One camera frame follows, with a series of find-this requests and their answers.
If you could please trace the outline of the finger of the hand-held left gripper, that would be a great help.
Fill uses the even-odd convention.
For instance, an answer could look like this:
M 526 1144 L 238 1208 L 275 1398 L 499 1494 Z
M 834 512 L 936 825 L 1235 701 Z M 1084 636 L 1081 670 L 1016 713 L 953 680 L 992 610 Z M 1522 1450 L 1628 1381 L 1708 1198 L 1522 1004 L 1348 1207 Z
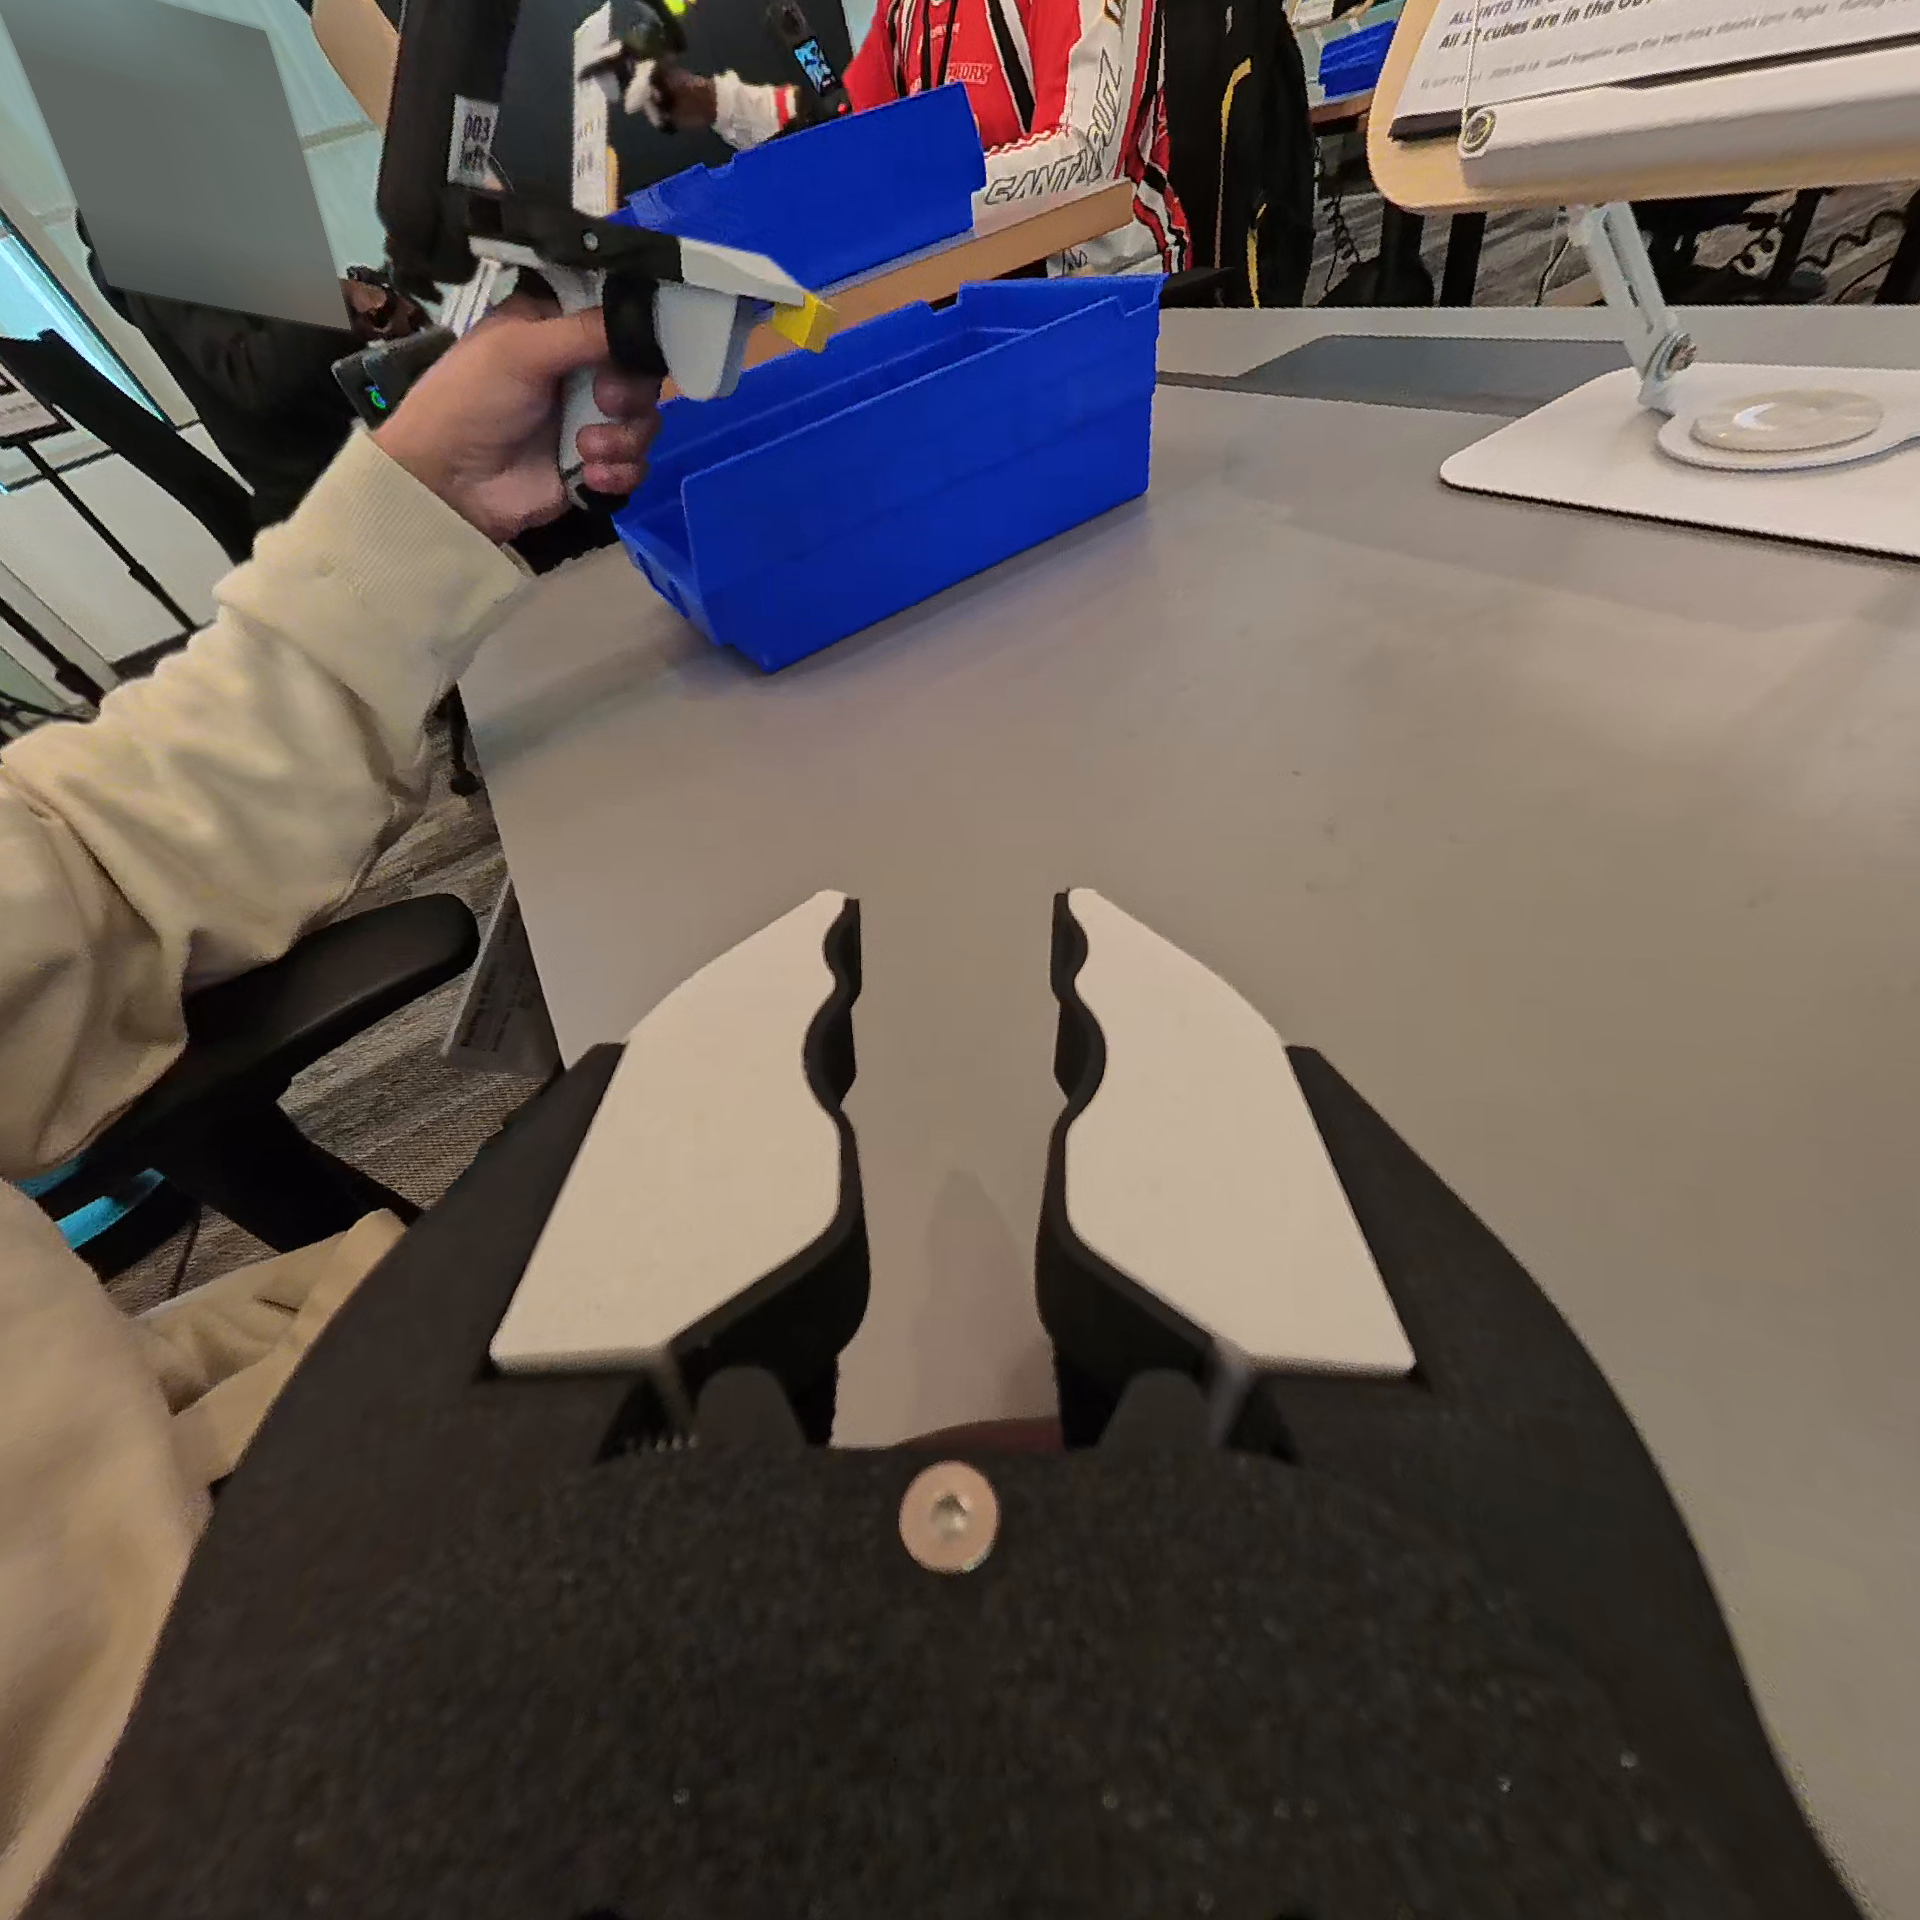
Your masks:
M 653 329 L 677 394 L 731 394 L 753 332 L 768 318 L 809 318 L 809 289 L 772 258 L 738 247 L 678 240 L 678 278 L 660 278 Z

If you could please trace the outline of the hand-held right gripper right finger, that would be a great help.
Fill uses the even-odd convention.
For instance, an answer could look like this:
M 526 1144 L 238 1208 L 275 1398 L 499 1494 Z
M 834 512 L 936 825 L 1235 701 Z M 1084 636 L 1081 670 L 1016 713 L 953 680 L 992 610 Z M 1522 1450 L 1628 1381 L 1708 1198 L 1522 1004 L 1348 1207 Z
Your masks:
M 1149 1376 L 1217 1442 L 1262 1444 L 1283 1381 L 1418 1383 L 1333 1149 L 1277 1029 L 1105 893 L 1056 893 L 1046 982 L 1062 1106 L 1046 1137 L 1036 1298 L 1067 1449 Z

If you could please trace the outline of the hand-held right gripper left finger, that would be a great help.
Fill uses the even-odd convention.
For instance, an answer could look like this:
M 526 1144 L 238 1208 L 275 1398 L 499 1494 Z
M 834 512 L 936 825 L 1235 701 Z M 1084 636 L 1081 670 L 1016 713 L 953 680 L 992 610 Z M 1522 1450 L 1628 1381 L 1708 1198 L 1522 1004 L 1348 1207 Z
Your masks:
M 499 1374 L 634 1376 L 685 1433 L 706 1385 L 758 1369 L 833 1439 L 874 1272 L 860 984 L 860 902 L 828 889 L 638 1020 L 492 1335 Z

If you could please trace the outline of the person's left hand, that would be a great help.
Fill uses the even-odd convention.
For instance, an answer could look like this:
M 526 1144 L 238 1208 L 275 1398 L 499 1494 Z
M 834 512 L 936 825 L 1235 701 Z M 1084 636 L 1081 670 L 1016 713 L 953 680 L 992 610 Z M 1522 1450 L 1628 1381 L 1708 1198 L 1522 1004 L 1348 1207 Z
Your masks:
M 604 312 L 564 312 L 512 294 L 404 394 L 372 434 L 492 543 L 564 514 L 576 470 L 600 496 L 645 477 L 659 431 L 660 380 L 620 367 Z

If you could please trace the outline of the white paper label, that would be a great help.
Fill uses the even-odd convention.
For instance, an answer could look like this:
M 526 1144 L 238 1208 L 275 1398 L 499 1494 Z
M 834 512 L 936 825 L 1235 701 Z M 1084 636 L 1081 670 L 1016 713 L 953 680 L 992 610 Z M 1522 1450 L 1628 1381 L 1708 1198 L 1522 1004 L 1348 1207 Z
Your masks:
M 502 880 L 442 1045 L 456 1072 L 546 1081 L 561 1045 L 512 880 Z

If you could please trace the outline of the long wooden table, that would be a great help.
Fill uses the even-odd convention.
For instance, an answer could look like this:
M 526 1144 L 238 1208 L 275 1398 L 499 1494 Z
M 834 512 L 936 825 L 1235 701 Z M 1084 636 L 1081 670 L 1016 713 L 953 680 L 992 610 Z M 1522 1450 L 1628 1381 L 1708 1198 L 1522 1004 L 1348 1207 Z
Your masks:
M 1126 225 L 1132 212 L 1134 189 L 1125 181 L 987 207 L 970 230 L 826 288 L 820 301 L 833 310 L 830 336 L 910 304 L 950 301 L 974 280 L 1037 266 Z

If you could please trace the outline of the black sign stand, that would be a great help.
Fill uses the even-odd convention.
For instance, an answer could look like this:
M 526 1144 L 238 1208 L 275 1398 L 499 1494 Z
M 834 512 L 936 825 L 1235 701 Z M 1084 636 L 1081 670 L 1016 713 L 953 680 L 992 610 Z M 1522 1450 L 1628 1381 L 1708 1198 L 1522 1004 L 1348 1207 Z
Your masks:
M 253 519 L 222 463 L 68 341 L 4 337 L 4 365 L 72 423 L 4 447 L 4 724 L 20 730 L 186 645 Z

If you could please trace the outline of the printed instruction sheet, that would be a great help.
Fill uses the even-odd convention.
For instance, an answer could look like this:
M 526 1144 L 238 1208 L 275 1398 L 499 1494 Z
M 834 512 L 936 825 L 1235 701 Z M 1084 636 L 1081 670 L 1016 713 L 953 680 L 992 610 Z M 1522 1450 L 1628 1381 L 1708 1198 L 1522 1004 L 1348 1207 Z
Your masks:
M 1824 57 L 1916 34 L 1916 2 L 1442 5 L 1400 110 L 1456 114 L 1464 105 Z

